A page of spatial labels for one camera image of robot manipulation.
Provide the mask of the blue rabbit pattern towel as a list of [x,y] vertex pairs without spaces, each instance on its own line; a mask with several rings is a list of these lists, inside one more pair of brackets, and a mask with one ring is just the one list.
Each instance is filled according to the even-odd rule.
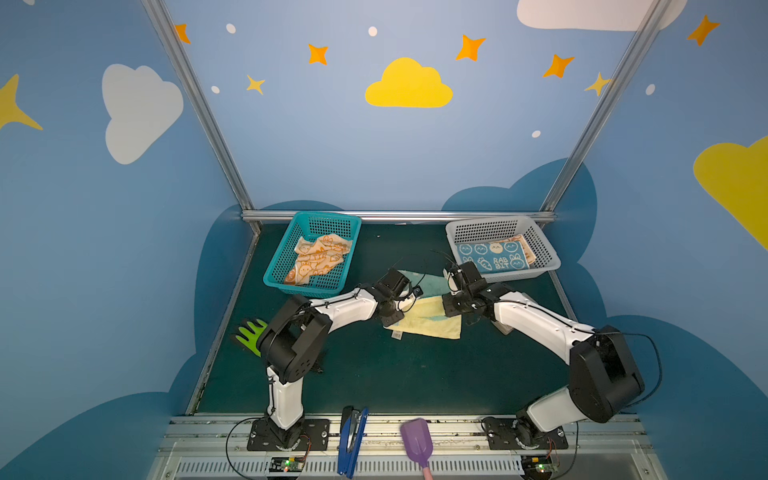
[[481,274],[528,270],[522,246],[517,241],[458,244],[462,263],[472,261]]

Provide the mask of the plain mint green towel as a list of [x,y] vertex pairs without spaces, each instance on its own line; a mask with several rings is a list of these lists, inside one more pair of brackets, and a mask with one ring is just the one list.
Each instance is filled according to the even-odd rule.
[[443,276],[407,270],[401,270],[401,273],[413,284],[418,283],[423,295],[402,320],[388,327],[391,337],[400,340],[405,334],[414,334],[458,340],[462,329],[461,316],[448,317],[442,302],[442,296],[451,293],[447,280]]

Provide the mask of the orange cream patterned towel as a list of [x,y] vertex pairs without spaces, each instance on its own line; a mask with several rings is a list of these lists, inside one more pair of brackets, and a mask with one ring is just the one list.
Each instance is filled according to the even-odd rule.
[[336,234],[323,235],[314,241],[300,237],[294,248],[294,267],[284,279],[287,285],[306,285],[313,276],[324,276],[345,260],[352,241]]

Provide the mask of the teal plastic basket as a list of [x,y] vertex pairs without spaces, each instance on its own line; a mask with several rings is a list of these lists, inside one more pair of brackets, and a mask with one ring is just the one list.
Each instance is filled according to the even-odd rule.
[[334,212],[294,215],[263,276],[266,286],[307,298],[342,292],[362,219]]

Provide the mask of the orange striped rabbit towel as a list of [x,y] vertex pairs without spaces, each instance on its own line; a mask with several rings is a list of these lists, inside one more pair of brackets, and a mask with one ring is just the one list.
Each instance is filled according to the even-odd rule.
[[510,238],[511,241],[517,241],[521,244],[525,259],[528,265],[533,265],[537,259],[536,254],[530,247],[529,243],[527,242],[526,238],[523,235],[515,235]]

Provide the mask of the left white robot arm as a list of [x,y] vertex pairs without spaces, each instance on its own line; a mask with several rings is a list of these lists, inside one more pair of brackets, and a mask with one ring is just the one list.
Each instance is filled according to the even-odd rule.
[[257,341],[269,385],[266,416],[270,426],[287,434],[303,421],[303,378],[315,365],[332,332],[372,318],[385,327],[391,326],[402,320],[422,296],[420,283],[396,269],[388,270],[373,284],[362,284],[339,296],[292,296]]

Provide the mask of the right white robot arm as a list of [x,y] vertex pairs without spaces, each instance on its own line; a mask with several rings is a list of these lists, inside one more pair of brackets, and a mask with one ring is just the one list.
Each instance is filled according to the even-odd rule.
[[516,415],[523,443],[567,423],[605,423],[641,396],[645,382],[626,335],[607,325],[595,328],[559,315],[503,283],[490,284],[473,262],[444,273],[450,292],[442,296],[448,316],[478,313],[546,347],[568,367],[566,386]]

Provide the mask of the grey sponge block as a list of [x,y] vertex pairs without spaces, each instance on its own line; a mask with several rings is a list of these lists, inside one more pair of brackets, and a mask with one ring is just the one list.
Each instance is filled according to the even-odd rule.
[[492,324],[492,325],[493,325],[493,326],[494,326],[494,327],[495,327],[497,330],[499,330],[499,331],[500,331],[500,332],[501,332],[503,335],[509,335],[511,332],[513,332],[513,331],[514,331],[514,328],[513,328],[513,327],[511,327],[511,326],[509,326],[509,325],[506,325],[506,324],[503,324],[503,323],[501,323],[501,322],[498,322],[498,321],[496,321],[496,320],[492,320],[492,321],[491,321],[491,324]]

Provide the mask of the grey plastic basket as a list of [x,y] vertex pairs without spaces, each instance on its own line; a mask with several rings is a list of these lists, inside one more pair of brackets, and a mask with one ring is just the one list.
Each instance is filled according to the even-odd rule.
[[528,216],[454,221],[446,234],[456,262],[474,263],[490,283],[533,279],[561,266],[542,228]]

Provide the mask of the blue stapler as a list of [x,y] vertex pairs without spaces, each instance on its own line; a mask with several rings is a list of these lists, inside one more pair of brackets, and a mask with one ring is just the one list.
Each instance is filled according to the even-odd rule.
[[347,479],[354,477],[368,415],[368,408],[358,410],[353,406],[346,406],[342,410],[337,473]]

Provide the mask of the purple plastic scoop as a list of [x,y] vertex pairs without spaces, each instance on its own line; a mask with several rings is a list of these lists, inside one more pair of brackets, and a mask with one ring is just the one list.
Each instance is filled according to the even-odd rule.
[[429,467],[433,443],[427,421],[416,418],[404,422],[400,426],[400,433],[408,458],[418,464],[425,480],[433,480]]

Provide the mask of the right green circuit board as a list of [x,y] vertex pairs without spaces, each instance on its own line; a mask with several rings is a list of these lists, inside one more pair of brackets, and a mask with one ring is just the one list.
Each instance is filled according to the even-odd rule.
[[550,458],[538,456],[523,456],[521,467],[523,480],[550,480],[556,471]]

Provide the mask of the green circuit board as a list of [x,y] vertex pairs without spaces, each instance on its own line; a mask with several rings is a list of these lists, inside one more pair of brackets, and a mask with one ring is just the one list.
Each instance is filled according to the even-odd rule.
[[306,461],[298,457],[272,457],[269,462],[270,473],[302,473]]
[[523,456],[521,467],[523,480],[550,480],[556,471],[550,458],[538,456]]

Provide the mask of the left green circuit board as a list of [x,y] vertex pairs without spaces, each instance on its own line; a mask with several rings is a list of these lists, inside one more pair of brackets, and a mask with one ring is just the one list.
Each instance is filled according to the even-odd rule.
[[269,462],[270,473],[302,473],[306,461],[298,457],[272,457]]

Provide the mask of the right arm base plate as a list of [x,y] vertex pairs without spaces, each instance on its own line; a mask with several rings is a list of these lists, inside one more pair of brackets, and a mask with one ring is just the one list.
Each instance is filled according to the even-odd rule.
[[491,450],[549,450],[569,447],[562,427],[549,432],[517,418],[487,416],[480,422]]

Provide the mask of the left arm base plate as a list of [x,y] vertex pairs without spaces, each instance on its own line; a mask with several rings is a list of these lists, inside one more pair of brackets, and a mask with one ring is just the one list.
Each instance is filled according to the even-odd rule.
[[283,430],[271,419],[260,418],[251,427],[246,448],[248,451],[326,451],[330,426],[328,419],[300,418],[288,430]]

